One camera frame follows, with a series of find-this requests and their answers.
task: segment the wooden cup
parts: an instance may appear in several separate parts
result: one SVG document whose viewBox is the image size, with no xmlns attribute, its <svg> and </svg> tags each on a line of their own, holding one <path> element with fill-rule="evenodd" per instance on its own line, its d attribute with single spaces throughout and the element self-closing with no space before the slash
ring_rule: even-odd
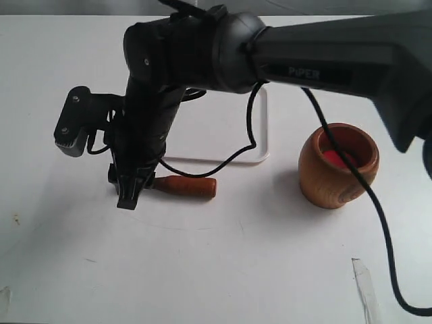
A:
<svg viewBox="0 0 432 324">
<path fill-rule="evenodd" d="M 358 171 L 372 184 L 378 171 L 379 152 L 373 139 L 357 127 L 334 123 L 329 128 L 345 153 L 357 164 Z M 336 209 L 359 197 L 365 190 L 346 167 L 325 157 L 333 150 L 322 128 L 304 143 L 298 160 L 300 189 L 314 205 Z"/>
</svg>

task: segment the wooden handle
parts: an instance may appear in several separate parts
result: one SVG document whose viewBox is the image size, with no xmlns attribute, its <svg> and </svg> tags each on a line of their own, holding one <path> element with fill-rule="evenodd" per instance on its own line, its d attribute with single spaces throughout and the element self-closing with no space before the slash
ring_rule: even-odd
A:
<svg viewBox="0 0 432 324">
<path fill-rule="evenodd" d="M 156 178 L 153 188 L 168 194 L 193 196 L 200 198 L 215 198 L 217 180 L 213 178 L 187 178 L 180 175 L 170 175 Z"/>
</svg>

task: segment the black arm segment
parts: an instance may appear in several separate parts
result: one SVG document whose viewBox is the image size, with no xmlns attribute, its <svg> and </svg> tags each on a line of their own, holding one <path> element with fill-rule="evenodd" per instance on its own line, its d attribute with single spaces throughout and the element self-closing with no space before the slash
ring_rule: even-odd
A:
<svg viewBox="0 0 432 324">
<path fill-rule="evenodd" d="M 268 28 L 260 79 L 370 98 L 396 148 L 432 130 L 432 10 Z"/>
</svg>

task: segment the white table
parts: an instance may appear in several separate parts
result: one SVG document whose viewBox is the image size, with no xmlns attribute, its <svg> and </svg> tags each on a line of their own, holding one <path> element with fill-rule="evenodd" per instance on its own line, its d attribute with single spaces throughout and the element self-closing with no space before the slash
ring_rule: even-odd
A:
<svg viewBox="0 0 432 324">
<path fill-rule="evenodd" d="M 383 323 L 430 323 L 393 297 L 367 196 L 336 211 L 302 197 L 298 154 L 319 123 L 295 87 L 267 86 L 271 156 L 218 173 L 217 198 L 208 203 L 146 192 L 135 211 L 116 209 L 109 154 L 71 159 L 55 147 L 68 91 L 85 84 L 124 93 L 123 33 L 152 19 L 0 17 L 0 290 L 12 292 L 7 309 L 0 298 L 0 321 L 363 324 L 356 257 L 371 272 Z M 367 100 L 316 94 L 330 122 L 359 126 L 377 142 L 373 187 L 387 213 L 401 289 L 410 303 L 431 306 L 432 182 L 420 141 L 402 155 Z"/>
</svg>

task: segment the robotic arm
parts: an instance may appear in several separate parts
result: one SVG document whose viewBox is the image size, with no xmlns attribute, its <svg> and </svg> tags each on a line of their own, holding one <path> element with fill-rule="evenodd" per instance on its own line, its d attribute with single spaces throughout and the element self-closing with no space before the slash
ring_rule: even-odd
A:
<svg viewBox="0 0 432 324">
<path fill-rule="evenodd" d="M 272 28 L 224 5 L 205 11 L 160 2 L 177 12 L 124 35 L 126 95 L 72 89 L 54 133 L 56 145 L 77 157 L 87 142 L 96 153 L 95 133 L 105 132 L 118 207 L 134 209 L 151 187 L 189 87 L 246 93 L 274 81 L 369 98 L 399 151 L 415 136 L 425 139 L 432 172 L 432 10 Z"/>
</svg>

